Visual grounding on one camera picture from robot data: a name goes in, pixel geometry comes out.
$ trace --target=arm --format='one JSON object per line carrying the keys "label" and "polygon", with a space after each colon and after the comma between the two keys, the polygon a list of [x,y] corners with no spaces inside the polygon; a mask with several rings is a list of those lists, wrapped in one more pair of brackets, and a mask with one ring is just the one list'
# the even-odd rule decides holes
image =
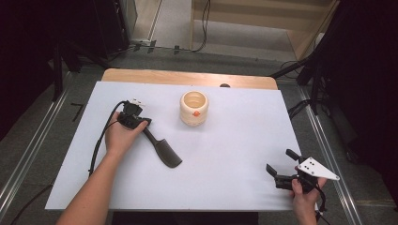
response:
{"label": "arm", "polygon": [[[319,187],[322,188],[327,179],[318,178]],[[318,199],[319,192],[313,189],[307,194],[302,192],[301,183],[298,179],[292,181],[293,188],[293,211],[295,212],[296,218],[298,219],[299,225],[313,225],[316,224],[315,218],[315,204]]]}
{"label": "arm", "polygon": [[[117,117],[118,112],[113,115],[111,122],[116,121]],[[70,202],[57,224],[105,223],[117,167],[146,125],[147,121],[144,121],[134,130],[126,129],[119,123],[108,127],[105,133],[105,157]]]}

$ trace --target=cup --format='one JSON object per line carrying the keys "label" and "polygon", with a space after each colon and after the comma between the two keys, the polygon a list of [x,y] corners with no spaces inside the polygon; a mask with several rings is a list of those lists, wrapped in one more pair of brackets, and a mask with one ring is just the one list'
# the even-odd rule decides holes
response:
{"label": "cup", "polygon": [[180,118],[188,126],[198,126],[207,118],[208,99],[199,91],[185,93],[179,102]]}

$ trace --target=white board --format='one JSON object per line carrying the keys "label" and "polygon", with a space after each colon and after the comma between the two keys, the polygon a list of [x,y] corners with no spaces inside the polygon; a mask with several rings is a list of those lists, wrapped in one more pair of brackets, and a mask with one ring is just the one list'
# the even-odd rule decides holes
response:
{"label": "white board", "polygon": [[[197,90],[209,100],[207,120],[188,127],[179,100]],[[292,175],[297,165],[286,148],[300,154],[280,91],[206,86],[97,82],[57,176],[46,209],[65,209],[88,177],[97,139],[115,105],[136,98],[140,116],[166,139],[183,162],[165,166],[144,134],[119,166],[110,209],[132,211],[291,210],[287,190],[275,188],[270,164]],[[105,153],[104,141],[97,164]]]}

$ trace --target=human hand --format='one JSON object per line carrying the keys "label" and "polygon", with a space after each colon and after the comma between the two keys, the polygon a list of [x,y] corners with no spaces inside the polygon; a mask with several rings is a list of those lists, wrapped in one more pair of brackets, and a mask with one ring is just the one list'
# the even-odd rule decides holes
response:
{"label": "human hand", "polygon": [[128,129],[121,125],[117,121],[119,112],[115,112],[110,120],[110,126],[105,132],[105,143],[106,143],[106,156],[113,157],[116,160],[120,160],[131,148],[135,141],[135,138],[140,134],[146,125],[147,121],[141,122],[141,124],[135,129]]}
{"label": "human hand", "polygon": [[[318,178],[319,188],[322,188],[328,179]],[[293,199],[293,211],[298,219],[300,225],[316,224],[315,218],[315,204],[319,196],[319,191],[313,189],[307,194],[303,193],[302,185],[298,179],[292,180],[292,196]]]}

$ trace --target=white cup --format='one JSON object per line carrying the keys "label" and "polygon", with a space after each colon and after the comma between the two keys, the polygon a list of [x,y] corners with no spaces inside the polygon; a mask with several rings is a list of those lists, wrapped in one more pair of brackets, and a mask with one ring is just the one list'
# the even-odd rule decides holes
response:
{"label": "white cup", "polygon": [[198,126],[207,118],[208,99],[199,91],[185,93],[179,102],[180,118],[189,126]]}

